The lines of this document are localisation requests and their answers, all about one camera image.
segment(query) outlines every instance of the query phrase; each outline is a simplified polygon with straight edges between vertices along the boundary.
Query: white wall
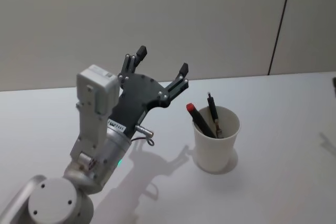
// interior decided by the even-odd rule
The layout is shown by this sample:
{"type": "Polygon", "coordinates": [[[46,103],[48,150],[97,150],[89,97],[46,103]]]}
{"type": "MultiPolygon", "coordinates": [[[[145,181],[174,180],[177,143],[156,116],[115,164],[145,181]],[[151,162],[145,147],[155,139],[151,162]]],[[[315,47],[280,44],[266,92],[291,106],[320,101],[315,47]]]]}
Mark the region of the white wall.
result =
{"type": "Polygon", "coordinates": [[[271,73],[336,71],[336,0],[288,0],[271,73]]]}
{"type": "Polygon", "coordinates": [[[68,87],[92,63],[119,73],[140,45],[158,80],[267,74],[284,0],[0,0],[0,90],[68,87]]]}

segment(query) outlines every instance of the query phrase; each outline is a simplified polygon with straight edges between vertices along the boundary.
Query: white cup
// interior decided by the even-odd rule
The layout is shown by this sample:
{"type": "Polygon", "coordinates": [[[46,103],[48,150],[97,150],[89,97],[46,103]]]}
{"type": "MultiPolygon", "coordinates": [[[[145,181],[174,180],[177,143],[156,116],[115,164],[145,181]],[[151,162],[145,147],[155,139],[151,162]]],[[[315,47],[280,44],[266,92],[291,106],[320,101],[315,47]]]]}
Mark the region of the white cup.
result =
{"type": "MultiPolygon", "coordinates": [[[[212,138],[204,135],[193,122],[195,133],[194,160],[202,170],[214,174],[221,173],[228,165],[230,158],[235,153],[233,146],[240,130],[240,121],[234,112],[221,106],[216,106],[216,109],[219,127],[223,131],[224,138],[212,138]]],[[[216,127],[209,108],[202,108],[199,112],[215,133],[216,127]]]]}

